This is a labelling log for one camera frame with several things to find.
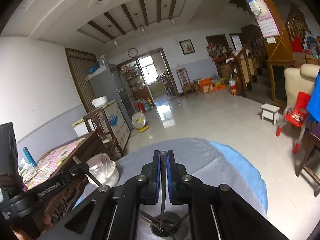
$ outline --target metal bolt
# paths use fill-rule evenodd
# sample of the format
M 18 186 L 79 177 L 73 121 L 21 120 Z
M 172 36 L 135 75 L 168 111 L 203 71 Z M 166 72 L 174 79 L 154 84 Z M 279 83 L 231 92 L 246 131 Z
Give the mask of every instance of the metal bolt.
M 137 181 L 144 181 L 144 180 L 146 180 L 146 178 L 147 177 L 145 175 L 140 174 L 140 175 L 137 176 Z
M 102 184 L 98 190 L 103 193 L 103 192 L 106 192 L 107 190 L 109 189 L 109 186 L 107 184 Z
M 192 176 L 189 175 L 189 174 L 185 174 L 185 175 L 182 176 L 182 180 L 184 180 L 184 181 L 189 181 L 191 179 L 192 179 Z
M 221 184 L 220 189 L 222 191 L 228 191 L 230 189 L 230 186 L 228 184 Z

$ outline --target refrigerator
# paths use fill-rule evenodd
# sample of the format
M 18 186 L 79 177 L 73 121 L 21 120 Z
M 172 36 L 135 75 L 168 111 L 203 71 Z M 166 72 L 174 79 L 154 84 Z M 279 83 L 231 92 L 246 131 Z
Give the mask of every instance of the refrigerator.
M 124 120 L 129 129 L 132 130 L 131 118 L 137 112 L 138 107 L 134 98 L 134 101 L 130 99 L 130 97 L 133 97 L 132 92 L 126 88 L 129 84 L 127 84 L 127 81 L 126 83 L 123 81 L 116 65 L 107 62 L 105 70 L 92 76 L 89 82 L 96 97 L 106 96 L 108 101 L 116 100 Z

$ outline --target picture frame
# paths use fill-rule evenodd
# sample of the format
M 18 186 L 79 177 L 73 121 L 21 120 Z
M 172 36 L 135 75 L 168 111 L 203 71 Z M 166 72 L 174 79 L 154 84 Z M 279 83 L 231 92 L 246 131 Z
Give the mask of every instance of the picture frame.
M 179 43 L 180 43 L 183 55 L 187 55 L 187 54 L 196 52 L 195 48 L 193 47 L 193 44 L 191 42 L 191 39 L 179 41 Z

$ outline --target white stool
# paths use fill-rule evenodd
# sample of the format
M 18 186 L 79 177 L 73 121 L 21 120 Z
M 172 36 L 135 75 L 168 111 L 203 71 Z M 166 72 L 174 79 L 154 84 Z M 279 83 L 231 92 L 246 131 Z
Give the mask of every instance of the white stool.
M 263 118 L 267 118 L 273 121 L 273 125 L 276 124 L 277 121 L 279 121 L 279 109 L 280 107 L 277 106 L 273 106 L 273 105 L 269 105 L 269 104 L 264 104 L 262 106 L 260 106 L 260 108 L 262 109 L 262 116 L 261 116 L 261 120 L 263 120 Z

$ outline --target clock face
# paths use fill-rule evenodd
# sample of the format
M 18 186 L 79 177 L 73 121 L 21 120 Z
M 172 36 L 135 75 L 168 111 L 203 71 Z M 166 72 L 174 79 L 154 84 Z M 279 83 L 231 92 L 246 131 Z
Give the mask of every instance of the clock face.
M 128 50 L 128 56 L 129 57 L 136 57 L 138 55 L 138 51 L 135 48 L 131 48 Z

